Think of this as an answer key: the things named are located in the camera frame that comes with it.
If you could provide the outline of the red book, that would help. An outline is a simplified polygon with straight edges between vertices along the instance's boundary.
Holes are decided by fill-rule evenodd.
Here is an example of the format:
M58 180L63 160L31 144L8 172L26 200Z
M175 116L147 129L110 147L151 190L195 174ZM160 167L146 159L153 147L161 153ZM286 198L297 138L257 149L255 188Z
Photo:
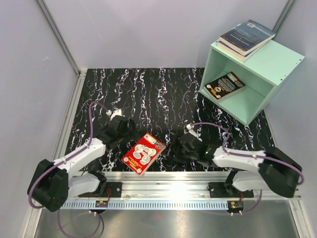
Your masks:
M141 176L149 166L161 155L166 145L146 133L127 153L121 161L137 175Z

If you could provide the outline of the black paperback book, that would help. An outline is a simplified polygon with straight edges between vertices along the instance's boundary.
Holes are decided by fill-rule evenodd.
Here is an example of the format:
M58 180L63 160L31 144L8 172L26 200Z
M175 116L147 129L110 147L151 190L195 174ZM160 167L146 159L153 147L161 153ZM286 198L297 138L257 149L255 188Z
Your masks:
M206 91L218 102L245 87L246 84L233 72L229 72L204 85Z

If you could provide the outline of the blue orange paperback book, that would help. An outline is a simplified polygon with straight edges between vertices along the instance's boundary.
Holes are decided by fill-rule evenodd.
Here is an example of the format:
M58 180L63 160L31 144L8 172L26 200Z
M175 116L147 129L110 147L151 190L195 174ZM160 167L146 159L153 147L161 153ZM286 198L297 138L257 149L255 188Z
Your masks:
M227 46L222 41L217 42L217 47L220 48L221 50L225 51L229 55L235 57L236 59L238 59L241 62L245 62L246 60L248 60L252 55L254 55L260 49L260 48L257 48L255 50L251 51L250 53L243 55L243 54L237 52L236 50L232 49L231 47Z

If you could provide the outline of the dark blue hardcover book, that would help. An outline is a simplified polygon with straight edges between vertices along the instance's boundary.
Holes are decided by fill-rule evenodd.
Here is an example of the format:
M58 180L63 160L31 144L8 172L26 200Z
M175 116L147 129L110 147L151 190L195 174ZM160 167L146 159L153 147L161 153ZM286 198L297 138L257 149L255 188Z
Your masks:
M274 31L253 20L248 20L221 35L218 41L246 55L266 44L274 36Z

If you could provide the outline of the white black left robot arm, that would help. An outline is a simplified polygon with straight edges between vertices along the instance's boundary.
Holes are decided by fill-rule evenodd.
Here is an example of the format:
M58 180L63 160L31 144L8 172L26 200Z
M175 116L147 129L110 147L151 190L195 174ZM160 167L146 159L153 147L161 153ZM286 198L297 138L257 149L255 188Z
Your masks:
M38 208L55 212L69 198L80 195L101 197L106 194L106 177L102 172L91 171L79 177L76 173L121 142L133 139L135 132L136 125L132 119L115 116L87 144L60 159L40 161L27 190L29 204L36 208L33 201L37 201Z

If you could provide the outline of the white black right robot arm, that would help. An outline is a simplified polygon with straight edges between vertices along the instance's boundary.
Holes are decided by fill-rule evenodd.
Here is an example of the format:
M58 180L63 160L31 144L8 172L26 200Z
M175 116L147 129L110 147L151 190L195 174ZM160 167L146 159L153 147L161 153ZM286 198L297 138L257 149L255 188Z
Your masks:
M276 147L266 151L229 150L218 142L204 142L191 133L176 136L170 147L173 160L180 163L193 160L204 167L232 168L224 185L230 197L261 189L292 198L302 172L298 163Z

